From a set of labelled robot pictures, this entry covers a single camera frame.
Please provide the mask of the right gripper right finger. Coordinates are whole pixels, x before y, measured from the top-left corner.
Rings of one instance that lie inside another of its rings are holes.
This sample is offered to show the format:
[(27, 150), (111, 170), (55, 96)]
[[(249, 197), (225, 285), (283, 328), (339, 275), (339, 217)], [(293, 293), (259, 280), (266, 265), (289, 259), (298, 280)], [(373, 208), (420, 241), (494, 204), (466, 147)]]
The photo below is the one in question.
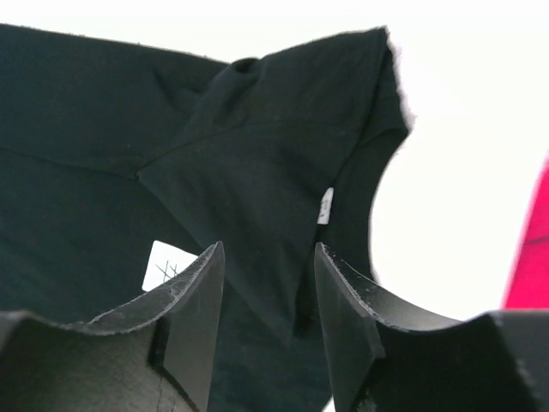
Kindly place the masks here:
[(357, 409), (368, 373), (376, 361), (385, 358), (379, 326), (408, 333), (459, 323), (391, 293), (321, 242), (315, 248), (314, 276), (336, 411)]

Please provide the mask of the black t shirt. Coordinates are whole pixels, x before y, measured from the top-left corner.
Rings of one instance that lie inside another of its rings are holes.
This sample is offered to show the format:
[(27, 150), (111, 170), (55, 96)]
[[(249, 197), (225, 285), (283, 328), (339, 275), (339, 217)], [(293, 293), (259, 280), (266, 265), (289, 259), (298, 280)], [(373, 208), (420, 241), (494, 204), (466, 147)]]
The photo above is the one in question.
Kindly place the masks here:
[(4, 25), (1, 307), (87, 321), (141, 293), (154, 242), (221, 242), (209, 409), (319, 411), (314, 249), (370, 273), (407, 134), (385, 27), (226, 64)]

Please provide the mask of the pink t shirt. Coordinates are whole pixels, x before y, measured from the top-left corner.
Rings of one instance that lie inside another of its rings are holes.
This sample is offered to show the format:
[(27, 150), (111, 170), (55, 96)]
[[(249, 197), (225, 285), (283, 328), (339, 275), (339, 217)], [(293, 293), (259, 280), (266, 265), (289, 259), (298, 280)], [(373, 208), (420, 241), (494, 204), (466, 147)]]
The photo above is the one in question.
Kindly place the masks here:
[(548, 308), (548, 161), (540, 174), (504, 308)]

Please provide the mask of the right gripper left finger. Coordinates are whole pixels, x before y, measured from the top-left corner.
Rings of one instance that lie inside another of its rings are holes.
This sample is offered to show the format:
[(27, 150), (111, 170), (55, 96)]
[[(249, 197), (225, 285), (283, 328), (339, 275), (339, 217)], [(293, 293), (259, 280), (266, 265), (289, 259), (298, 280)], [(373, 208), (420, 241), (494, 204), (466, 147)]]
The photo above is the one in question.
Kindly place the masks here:
[(225, 274), (217, 242), (167, 282), (89, 322), (69, 327), (95, 336), (135, 334), (151, 328), (148, 364), (195, 411), (208, 409)]

